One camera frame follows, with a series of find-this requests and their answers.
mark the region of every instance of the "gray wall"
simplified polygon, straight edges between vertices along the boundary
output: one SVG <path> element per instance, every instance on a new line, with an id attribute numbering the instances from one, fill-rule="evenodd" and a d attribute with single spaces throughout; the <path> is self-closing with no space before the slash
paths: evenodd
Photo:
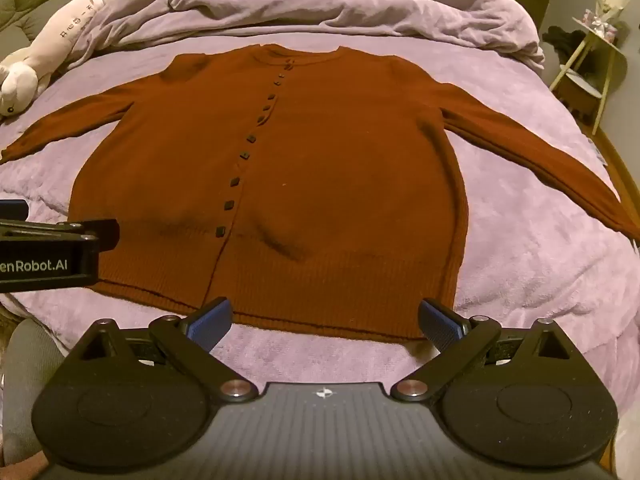
<path id="1" fill-rule="evenodd" d="M 575 30 L 578 25 L 572 16 L 580 18 L 584 9 L 593 10 L 594 6 L 595 0 L 551 0 L 540 32 L 546 32 L 550 25 L 558 25 L 567 32 Z M 619 47 L 626 62 L 623 59 L 616 62 L 612 91 L 600 127 L 640 186 L 640 0 L 631 0 L 620 19 L 626 31 L 622 31 L 624 41 Z"/>

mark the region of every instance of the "plush toy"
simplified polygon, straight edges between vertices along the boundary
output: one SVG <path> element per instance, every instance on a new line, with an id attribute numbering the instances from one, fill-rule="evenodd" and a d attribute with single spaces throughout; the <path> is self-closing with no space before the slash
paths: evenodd
<path id="1" fill-rule="evenodd" d="M 111 0 L 71 0 L 50 17 L 30 46 L 0 62 L 0 121 L 27 109 L 65 62 L 80 32 Z"/>

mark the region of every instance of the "white logo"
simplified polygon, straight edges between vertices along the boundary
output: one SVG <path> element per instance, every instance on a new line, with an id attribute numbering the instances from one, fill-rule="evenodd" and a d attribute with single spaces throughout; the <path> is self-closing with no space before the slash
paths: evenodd
<path id="1" fill-rule="evenodd" d="M 318 390 L 316 391 L 316 395 L 318 397 L 320 397 L 321 399 L 328 399 L 329 397 L 331 397 L 334 393 L 327 387 L 323 386 L 322 390 Z"/>

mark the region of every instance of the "metal screw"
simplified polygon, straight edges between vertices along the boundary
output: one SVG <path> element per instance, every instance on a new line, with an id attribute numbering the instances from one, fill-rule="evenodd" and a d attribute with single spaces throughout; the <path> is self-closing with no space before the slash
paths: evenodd
<path id="1" fill-rule="evenodd" d="M 242 379 L 232 379 L 220 386 L 220 391 L 227 397 L 244 397 L 251 393 L 251 383 Z"/>
<path id="2" fill-rule="evenodd" d="M 429 387 L 422 381 L 414 379 L 405 379 L 396 384 L 396 390 L 407 397 L 418 397 L 429 391 Z"/>

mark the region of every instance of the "sweater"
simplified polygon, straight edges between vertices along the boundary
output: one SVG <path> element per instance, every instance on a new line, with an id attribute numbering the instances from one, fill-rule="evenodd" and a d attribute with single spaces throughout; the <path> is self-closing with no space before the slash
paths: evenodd
<path id="1" fill-rule="evenodd" d="M 120 224 L 93 290 L 178 314 L 226 296 L 235 322 L 259 328 L 421 338 L 420 300 L 453 306 L 468 223 L 445 130 L 640 239 L 585 166 L 396 56 L 182 54 L 41 118 L 2 163 L 112 121 L 68 219 Z"/>

